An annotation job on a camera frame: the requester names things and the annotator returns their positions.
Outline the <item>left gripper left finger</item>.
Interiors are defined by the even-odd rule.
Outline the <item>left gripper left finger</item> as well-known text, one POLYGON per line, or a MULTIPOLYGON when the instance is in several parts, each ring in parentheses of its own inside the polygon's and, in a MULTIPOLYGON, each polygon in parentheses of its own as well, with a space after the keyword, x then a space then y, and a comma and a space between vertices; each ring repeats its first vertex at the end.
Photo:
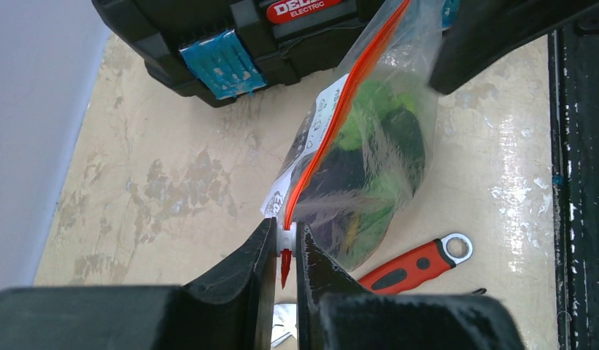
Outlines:
POLYGON ((0 349, 268 349, 277 224, 185 285, 0 291, 0 349))

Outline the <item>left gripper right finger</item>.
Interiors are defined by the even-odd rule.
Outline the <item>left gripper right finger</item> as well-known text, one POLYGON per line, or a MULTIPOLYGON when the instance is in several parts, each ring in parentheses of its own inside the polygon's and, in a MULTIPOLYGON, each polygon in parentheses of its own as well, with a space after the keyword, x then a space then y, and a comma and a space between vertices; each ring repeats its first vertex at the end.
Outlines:
POLYGON ((296 228, 300 349, 523 349, 496 299, 472 293, 377 295, 296 228))

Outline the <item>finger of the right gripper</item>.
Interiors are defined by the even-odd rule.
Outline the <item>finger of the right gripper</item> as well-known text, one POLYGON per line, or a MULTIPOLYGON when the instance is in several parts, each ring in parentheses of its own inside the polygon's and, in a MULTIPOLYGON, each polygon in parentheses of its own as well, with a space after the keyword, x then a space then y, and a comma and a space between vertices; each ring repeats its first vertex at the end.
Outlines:
POLYGON ((599 0, 461 1, 428 86, 449 95, 513 50, 599 9, 599 0))

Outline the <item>clear zip top bag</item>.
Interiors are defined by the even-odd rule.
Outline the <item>clear zip top bag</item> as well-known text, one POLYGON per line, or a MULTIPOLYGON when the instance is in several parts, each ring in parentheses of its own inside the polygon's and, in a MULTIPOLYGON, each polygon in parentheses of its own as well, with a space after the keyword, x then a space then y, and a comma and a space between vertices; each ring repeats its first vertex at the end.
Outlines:
POLYGON ((415 182, 409 178, 401 153, 377 122, 374 133, 365 136, 358 148, 363 151, 366 172, 363 187, 347 195, 319 199, 310 206, 320 210, 316 214, 317 221, 314 224, 304 222, 311 227, 322 250, 347 271, 357 269, 366 261, 352 266, 344 241, 350 234, 352 216, 360 208, 368 183, 383 171, 402 173, 412 187, 412 197, 402 205, 404 207, 421 187, 433 157, 437 95, 428 87, 428 78, 441 46, 444 3, 397 2, 398 7, 378 29, 362 33, 366 43, 355 43, 352 60, 342 61, 334 69, 328 85, 317 94, 261 206, 263 215, 275 218, 279 225, 296 222, 293 212, 298 199, 324 157, 335 146, 339 129, 362 82, 367 79, 389 82, 396 93, 411 93, 416 98, 415 115, 425 148, 422 180, 415 182))

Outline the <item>purple eggplant toy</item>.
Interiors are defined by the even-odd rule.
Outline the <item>purple eggplant toy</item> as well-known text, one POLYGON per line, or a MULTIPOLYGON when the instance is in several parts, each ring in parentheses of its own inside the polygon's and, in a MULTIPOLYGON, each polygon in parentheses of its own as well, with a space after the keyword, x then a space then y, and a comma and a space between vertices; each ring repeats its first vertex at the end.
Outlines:
POLYGON ((334 195, 347 195, 359 190, 366 182, 361 149, 345 150, 333 146, 313 174, 309 186, 303 190, 293 212, 296 222, 314 224, 319 209, 310 206, 319 199, 334 195))

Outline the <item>green pepper toy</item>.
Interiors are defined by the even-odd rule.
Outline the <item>green pepper toy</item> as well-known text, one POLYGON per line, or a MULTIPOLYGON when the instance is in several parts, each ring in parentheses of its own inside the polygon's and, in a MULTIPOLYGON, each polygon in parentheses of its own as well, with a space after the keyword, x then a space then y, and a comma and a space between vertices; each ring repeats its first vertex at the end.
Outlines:
POLYGON ((334 144, 343 150, 358 149, 364 137, 374 133, 377 122, 384 122, 399 110, 415 114, 416 98, 411 93, 396 93, 389 82, 365 80, 352 99, 351 109, 334 144))

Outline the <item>bright green cabbage toy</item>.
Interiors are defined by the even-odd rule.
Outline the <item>bright green cabbage toy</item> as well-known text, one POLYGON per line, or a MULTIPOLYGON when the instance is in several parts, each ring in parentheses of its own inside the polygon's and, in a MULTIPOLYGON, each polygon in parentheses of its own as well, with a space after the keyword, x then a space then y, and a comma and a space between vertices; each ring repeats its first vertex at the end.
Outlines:
POLYGON ((360 265, 373 254, 395 213, 411 197, 412 187, 402 173, 383 171, 368 183, 344 241, 352 266, 360 265))

